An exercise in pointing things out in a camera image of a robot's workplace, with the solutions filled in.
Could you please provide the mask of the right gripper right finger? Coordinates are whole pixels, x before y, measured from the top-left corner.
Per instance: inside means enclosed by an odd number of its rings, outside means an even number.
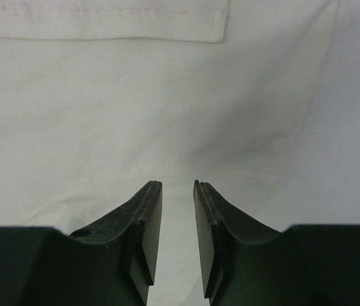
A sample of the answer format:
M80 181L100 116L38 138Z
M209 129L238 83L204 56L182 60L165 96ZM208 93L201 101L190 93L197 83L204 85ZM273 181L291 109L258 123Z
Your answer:
M193 188L204 297L211 305L360 305L360 224L279 232Z

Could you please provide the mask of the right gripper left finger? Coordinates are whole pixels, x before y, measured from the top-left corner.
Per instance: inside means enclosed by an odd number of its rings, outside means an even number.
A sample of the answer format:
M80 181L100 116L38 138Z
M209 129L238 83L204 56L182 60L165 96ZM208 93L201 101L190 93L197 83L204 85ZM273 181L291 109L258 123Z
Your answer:
M69 235L0 226L0 305L145 305L154 284L162 184Z

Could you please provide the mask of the white t-shirt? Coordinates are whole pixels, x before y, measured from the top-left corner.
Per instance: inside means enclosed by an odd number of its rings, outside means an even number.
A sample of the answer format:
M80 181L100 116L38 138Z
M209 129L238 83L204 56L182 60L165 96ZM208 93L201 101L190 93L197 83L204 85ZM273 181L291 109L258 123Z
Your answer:
M282 231L360 223L360 1L0 1L0 226L163 184L150 305L207 305L193 183Z

